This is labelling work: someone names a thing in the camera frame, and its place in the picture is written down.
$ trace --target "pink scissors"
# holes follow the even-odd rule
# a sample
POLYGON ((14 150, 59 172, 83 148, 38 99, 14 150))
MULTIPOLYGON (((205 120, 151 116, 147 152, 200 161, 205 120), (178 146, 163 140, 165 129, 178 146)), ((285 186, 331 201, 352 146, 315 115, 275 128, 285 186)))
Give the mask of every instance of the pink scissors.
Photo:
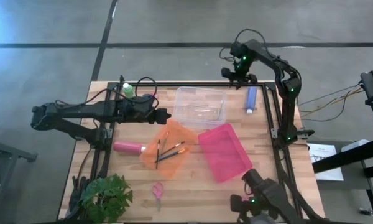
POLYGON ((152 193, 154 193, 156 197, 156 207, 157 210, 160 211, 160 208, 162 207, 160 199, 162 198, 163 194, 163 184, 160 182, 157 182, 153 187, 152 187, 152 193))

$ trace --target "pink bottle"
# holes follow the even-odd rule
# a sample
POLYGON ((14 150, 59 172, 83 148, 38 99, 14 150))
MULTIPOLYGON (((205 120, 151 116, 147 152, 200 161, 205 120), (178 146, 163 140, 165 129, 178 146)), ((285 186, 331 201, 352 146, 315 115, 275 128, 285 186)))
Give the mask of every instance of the pink bottle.
POLYGON ((128 152, 128 153, 134 153, 134 154, 141 154, 145 147, 141 144, 133 143, 133 142, 115 142, 113 144, 113 150, 116 152, 128 152))

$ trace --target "paper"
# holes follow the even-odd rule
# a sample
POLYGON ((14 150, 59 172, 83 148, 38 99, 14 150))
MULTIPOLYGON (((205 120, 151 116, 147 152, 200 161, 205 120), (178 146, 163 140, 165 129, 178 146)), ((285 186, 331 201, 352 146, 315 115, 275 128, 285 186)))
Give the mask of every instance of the paper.
MULTIPOLYGON (((337 154, 336 148, 331 145, 322 145, 322 144, 308 144, 310 146, 310 157, 311 162, 320 161, 329 156, 337 154)), ((320 172, 315 174, 317 180, 338 180, 343 181, 343 173, 341 172, 340 167, 320 172)))

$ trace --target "blue tube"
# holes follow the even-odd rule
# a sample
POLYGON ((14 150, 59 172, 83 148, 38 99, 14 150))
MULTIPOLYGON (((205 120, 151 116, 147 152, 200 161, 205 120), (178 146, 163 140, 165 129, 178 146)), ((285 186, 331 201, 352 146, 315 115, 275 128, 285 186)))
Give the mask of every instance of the blue tube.
POLYGON ((246 98, 246 113, 252 114, 254 108, 256 107, 256 87, 249 87, 247 91, 247 98, 246 98))

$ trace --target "concrete floor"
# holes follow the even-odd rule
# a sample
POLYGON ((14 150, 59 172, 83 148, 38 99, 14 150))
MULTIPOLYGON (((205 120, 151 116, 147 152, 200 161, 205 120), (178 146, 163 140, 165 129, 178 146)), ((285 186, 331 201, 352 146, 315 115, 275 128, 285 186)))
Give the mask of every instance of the concrete floor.
MULTIPOLYGON (((0 43, 100 43, 112 0, 0 0, 0 43)), ((268 42, 373 42, 373 0, 121 0, 109 43, 231 42, 244 28, 261 31, 268 42)), ((259 37, 241 35, 241 40, 259 37)), ((373 47, 270 49, 298 68, 300 102, 351 86, 373 70, 373 47)), ((98 80, 219 80, 219 49, 106 49, 98 80)), ((35 105, 61 99, 81 102, 91 80, 98 48, 0 49, 0 142, 38 152, 35 163, 19 161, 0 204, 0 223, 53 221, 60 205, 75 142, 57 131, 30 127, 35 105)), ((252 72, 273 79, 261 64, 252 72)), ((329 98, 304 105, 312 110, 329 98)), ((373 139, 373 115, 364 94, 347 100, 344 113, 328 123, 304 122, 318 136, 373 139)), ((338 114, 334 105, 313 114, 338 114)), ((365 191, 320 190, 331 220, 373 223, 357 214, 368 207, 365 191)))

